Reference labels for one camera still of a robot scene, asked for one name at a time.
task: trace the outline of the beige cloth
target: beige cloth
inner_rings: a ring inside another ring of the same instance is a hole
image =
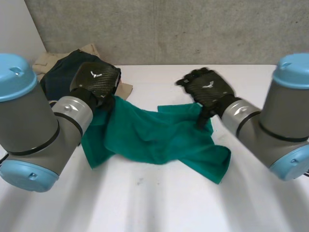
[[[80,48],[80,50],[101,58],[100,54],[98,53],[98,51],[97,51],[97,49],[96,49],[96,47],[93,43],[88,44],[88,45]],[[58,60],[68,56],[69,54],[70,53],[47,53],[47,52],[44,52],[42,55],[40,55],[40,57],[32,65],[32,69],[38,75],[38,80],[41,81],[43,76],[49,70],[51,70],[51,68],[57,63]],[[119,85],[118,85],[118,88],[116,90],[115,95],[126,100],[130,96],[132,89],[133,89],[132,85],[120,82]]]

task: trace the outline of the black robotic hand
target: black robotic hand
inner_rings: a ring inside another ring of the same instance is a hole
[[[176,84],[182,86],[195,102],[202,105],[197,121],[201,129],[212,116],[222,116],[226,107],[238,100],[231,86],[215,71],[207,68],[193,70]]]
[[[87,102],[89,98],[95,98],[95,107],[110,111],[114,107],[112,94],[116,92],[120,78],[120,69],[111,64],[84,62],[71,82],[71,95],[79,98],[83,95]]]

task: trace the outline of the gray cylindrical joint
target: gray cylindrical joint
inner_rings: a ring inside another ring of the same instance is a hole
[[[260,123],[281,137],[306,140],[309,135],[309,54],[283,57],[274,73]]]
[[[7,160],[18,160],[44,167],[60,175],[72,153],[81,141],[78,129],[65,118],[57,117],[60,132],[46,148],[27,156],[8,156]]]
[[[222,115],[222,122],[233,135],[238,136],[237,132],[240,124],[246,120],[247,117],[259,112],[259,108],[246,100],[238,100],[226,108]]]
[[[273,81],[261,112],[268,131],[288,138],[309,135],[309,89],[284,87]]]
[[[83,134],[93,119],[93,113],[90,107],[81,99],[65,96],[53,106],[55,113],[61,113],[73,119],[81,127]]]
[[[39,85],[19,98],[0,102],[0,144],[9,152],[41,146],[56,133],[58,121]]]

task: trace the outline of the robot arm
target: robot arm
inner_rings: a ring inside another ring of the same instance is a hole
[[[198,125],[218,115],[222,123],[282,180],[309,169],[309,54],[282,58],[263,110],[237,98],[216,72],[194,70],[176,84],[202,105]]]
[[[45,192],[59,179],[98,106],[106,106],[120,70],[83,63],[70,96],[51,108],[27,62],[0,54],[0,144],[8,157],[0,176],[29,191]]]

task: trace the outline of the blue joint cap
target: blue joint cap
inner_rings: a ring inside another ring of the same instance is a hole
[[[3,180],[18,188],[46,192],[52,188],[59,176],[44,167],[19,160],[5,160],[0,166]]]
[[[309,53],[283,57],[273,73],[279,85],[294,89],[309,89]]]
[[[269,168],[281,180],[292,180],[309,170],[309,145],[301,146],[274,162]]]
[[[0,54],[0,102],[26,95],[37,82],[37,75],[24,58],[15,54]]]

